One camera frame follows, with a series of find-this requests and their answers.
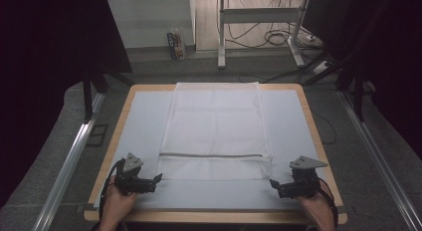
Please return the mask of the dark curtain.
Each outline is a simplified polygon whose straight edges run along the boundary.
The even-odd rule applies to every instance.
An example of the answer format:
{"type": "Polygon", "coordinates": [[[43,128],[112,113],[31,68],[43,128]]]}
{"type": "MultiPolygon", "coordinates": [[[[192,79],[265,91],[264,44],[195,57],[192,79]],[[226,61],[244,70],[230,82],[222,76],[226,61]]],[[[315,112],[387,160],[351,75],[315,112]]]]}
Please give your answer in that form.
{"type": "Polygon", "coordinates": [[[336,86],[372,83],[374,104],[422,159],[422,0],[309,0],[303,26],[346,62],[336,86]]]}
{"type": "Polygon", "coordinates": [[[66,90],[130,70],[107,0],[0,0],[0,208],[41,151],[66,90]]]}

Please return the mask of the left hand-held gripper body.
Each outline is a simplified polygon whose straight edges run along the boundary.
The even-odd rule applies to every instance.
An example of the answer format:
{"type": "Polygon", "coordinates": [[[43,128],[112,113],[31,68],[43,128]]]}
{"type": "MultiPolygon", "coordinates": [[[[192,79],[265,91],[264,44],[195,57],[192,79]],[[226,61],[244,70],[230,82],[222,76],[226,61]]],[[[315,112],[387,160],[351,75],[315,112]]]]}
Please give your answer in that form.
{"type": "Polygon", "coordinates": [[[132,192],[148,193],[147,188],[153,183],[152,179],[138,177],[142,166],[143,162],[132,153],[129,153],[126,158],[116,164],[114,185],[123,195],[128,195],[132,192]]]}

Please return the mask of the white power strip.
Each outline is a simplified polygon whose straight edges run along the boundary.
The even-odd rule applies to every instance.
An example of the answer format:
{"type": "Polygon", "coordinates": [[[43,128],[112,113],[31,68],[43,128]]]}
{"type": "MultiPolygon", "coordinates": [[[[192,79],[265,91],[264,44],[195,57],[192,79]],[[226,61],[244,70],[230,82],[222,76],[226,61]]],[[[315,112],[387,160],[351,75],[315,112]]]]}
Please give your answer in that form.
{"type": "Polygon", "coordinates": [[[319,65],[314,68],[313,73],[317,75],[323,72],[325,69],[329,68],[330,66],[331,63],[329,61],[322,61],[319,65]]]}

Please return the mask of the colourful snack packet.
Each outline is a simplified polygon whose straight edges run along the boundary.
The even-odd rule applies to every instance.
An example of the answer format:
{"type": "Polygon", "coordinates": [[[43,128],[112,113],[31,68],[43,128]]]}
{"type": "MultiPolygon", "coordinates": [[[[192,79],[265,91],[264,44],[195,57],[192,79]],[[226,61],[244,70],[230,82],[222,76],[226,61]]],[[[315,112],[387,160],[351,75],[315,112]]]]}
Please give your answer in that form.
{"type": "Polygon", "coordinates": [[[167,42],[171,58],[173,60],[184,60],[186,53],[181,36],[178,33],[168,33],[167,42]]]}

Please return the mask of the white metal desk frame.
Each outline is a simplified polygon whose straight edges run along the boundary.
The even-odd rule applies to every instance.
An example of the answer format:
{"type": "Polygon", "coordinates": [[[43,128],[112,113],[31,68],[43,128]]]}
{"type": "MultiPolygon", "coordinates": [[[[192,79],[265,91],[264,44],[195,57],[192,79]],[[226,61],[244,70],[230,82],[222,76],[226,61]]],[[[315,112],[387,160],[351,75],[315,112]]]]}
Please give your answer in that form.
{"type": "Polygon", "coordinates": [[[297,8],[226,9],[224,0],[220,0],[217,22],[219,26],[218,68],[224,69],[226,67],[225,26],[228,24],[246,23],[294,23],[294,30],[288,36],[287,42],[297,66],[303,68],[305,62],[298,49],[297,38],[306,13],[308,1],[303,0],[297,8]]]}

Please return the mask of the person's right hand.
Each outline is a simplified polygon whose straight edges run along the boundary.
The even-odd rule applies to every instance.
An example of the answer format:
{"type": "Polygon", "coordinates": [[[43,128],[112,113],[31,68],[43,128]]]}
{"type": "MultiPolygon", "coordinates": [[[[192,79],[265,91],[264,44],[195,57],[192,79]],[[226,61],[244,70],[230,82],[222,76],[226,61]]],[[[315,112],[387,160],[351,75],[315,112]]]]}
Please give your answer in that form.
{"type": "Polygon", "coordinates": [[[336,231],[330,205],[322,194],[317,193],[311,198],[297,197],[297,200],[317,231],[336,231]]]}

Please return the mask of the aluminium rail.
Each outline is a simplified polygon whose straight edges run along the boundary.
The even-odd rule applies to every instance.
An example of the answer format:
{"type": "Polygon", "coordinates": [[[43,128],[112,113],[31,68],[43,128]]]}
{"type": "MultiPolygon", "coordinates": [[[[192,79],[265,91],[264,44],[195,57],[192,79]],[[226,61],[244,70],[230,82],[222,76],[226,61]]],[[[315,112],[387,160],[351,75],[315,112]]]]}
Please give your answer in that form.
{"type": "Polygon", "coordinates": [[[404,188],[393,174],[365,122],[361,121],[354,112],[350,95],[348,92],[338,92],[338,95],[409,231],[422,231],[422,219],[404,188]]]}
{"type": "Polygon", "coordinates": [[[77,167],[82,152],[89,139],[90,132],[95,125],[104,98],[105,95],[96,94],[94,101],[91,103],[93,114],[81,125],[71,146],[71,149],[62,165],[60,172],[58,173],[54,185],[52,186],[52,189],[50,190],[50,193],[31,231],[49,231],[69,186],[73,173],[77,167]]]}

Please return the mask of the black metal stand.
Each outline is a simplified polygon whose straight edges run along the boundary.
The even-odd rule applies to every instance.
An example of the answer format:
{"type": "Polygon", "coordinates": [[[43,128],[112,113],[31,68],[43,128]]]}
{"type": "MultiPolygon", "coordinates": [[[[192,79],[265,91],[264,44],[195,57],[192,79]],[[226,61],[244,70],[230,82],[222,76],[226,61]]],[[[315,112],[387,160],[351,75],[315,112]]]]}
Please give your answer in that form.
{"type": "Polygon", "coordinates": [[[114,72],[106,67],[99,66],[94,69],[86,69],[84,72],[83,89],[84,89],[84,103],[85,103],[85,120],[84,124],[88,124],[94,116],[94,107],[92,99],[92,87],[95,87],[98,93],[104,94],[107,92],[108,83],[106,75],[110,75],[114,79],[126,84],[129,87],[135,85],[135,82],[125,77],[124,75],[114,72]]]}
{"type": "Polygon", "coordinates": [[[339,91],[346,91],[353,83],[353,101],[352,108],[360,121],[364,121],[362,115],[362,97],[363,97],[363,70],[361,69],[359,55],[350,53],[341,64],[341,72],[335,82],[339,91]]]}

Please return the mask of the white cloth towel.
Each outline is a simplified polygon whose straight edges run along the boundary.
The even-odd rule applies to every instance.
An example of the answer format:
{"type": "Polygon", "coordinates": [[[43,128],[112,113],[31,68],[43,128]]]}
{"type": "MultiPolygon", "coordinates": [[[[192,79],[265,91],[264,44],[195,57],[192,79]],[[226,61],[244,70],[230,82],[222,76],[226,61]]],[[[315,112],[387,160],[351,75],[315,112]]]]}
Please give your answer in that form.
{"type": "Polygon", "coordinates": [[[272,172],[257,83],[179,83],[157,171],[167,180],[261,180],[272,172]]]}

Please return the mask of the person's left hand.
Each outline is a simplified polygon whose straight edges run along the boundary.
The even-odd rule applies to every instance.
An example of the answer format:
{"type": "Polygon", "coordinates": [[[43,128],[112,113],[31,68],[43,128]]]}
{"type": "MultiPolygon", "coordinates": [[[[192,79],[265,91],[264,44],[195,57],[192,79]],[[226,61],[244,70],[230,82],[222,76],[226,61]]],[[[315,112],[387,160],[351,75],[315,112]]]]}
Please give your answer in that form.
{"type": "Polygon", "coordinates": [[[97,231],[116,231],[118,224],[130,213],[138,194],[133,192],[123,195],[114,185],[113,175],[108,183],[103,218],[97,231]]]}

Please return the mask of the wooden framed work board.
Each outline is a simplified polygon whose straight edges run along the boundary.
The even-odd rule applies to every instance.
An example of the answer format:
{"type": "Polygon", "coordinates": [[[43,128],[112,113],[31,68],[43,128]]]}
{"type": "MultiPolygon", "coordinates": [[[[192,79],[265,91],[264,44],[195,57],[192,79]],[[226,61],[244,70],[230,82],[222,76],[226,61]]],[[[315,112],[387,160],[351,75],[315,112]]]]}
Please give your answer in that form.
{"type": "MultiPolygon", "coordinates": [[[[272,172],[261,180],[167,180],[163,177],[152,193],[138,197],[140,210],[277,210],[295,207],[281,199],[270,179],[288,182],[291,161],[304,155],[319,158],[305,110],[294,90],[260,89],[266,122],[272,172]]],[[[128,115],[117,132],[114,160],[133,153],[143,166],[140,177],[157,174],[158,155],[164,137],[174,90],[137,92],[128,115]]]]}

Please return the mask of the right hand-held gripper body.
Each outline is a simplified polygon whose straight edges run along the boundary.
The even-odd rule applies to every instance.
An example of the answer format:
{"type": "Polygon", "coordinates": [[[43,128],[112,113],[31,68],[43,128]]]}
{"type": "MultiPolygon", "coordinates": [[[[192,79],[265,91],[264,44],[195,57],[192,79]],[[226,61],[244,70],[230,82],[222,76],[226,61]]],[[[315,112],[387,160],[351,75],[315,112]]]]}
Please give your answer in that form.
{"type": "Polygon", "coordinates": [[[293,182],[281,185],[289,193],[288,198],[304,196],[311,198],[320,189],[316,169],[326,167],[326,163],[301,155],[290,163],[293,182]]]}

